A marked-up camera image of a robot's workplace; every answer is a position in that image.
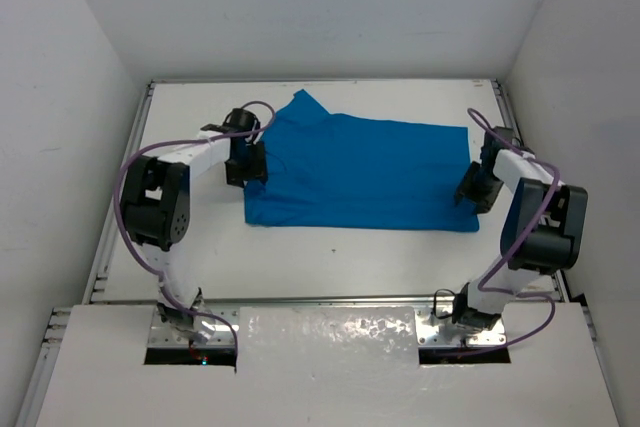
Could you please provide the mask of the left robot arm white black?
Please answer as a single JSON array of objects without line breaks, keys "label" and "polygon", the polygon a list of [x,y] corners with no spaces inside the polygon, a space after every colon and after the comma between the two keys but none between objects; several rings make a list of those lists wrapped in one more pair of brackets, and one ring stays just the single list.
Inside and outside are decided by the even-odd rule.
[{"label": "left robot arm white black", "polygon": [[196,137],[145,146],[120,168],[113,191],[118,231],[134,260],[157,280],[160,319],[196,344],[206,344],[229,321],[205,306],[190,262],[179,245],[190,226],[191,187],[217,166],[227,185],[243,188],[268,180],[268,125],[252,112],[253,102],[232,109],[219,125]]}]

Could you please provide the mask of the blue t shirt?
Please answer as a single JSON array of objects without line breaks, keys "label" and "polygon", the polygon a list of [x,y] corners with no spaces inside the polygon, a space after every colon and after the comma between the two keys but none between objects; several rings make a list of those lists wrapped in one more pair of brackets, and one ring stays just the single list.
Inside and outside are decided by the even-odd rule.
[{"label": "blue t shirt", "polygon": [[244,218],[266,227],[475,233],[454,194],[470,164],[465,127],[329,113],[300,90],[263,134],[268,180],[244,189]]}]

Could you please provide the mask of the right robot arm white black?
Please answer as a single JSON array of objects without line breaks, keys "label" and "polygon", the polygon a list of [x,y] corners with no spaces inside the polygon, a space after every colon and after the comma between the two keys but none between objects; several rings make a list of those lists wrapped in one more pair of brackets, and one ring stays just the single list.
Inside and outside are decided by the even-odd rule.
[{"label": "right robot arm white black", "polygon": [[454,202],[477,215],[489,212],[502,188],[512,195],[501,231],[499,258],[455,295],[451,322],[472,330],[494,327],[505,306],[533,281],[577,262],[588,205],[586,189],[561,180],[557,168],[514,145],[503,127],[485,132],[480,159],[470,164]]}]

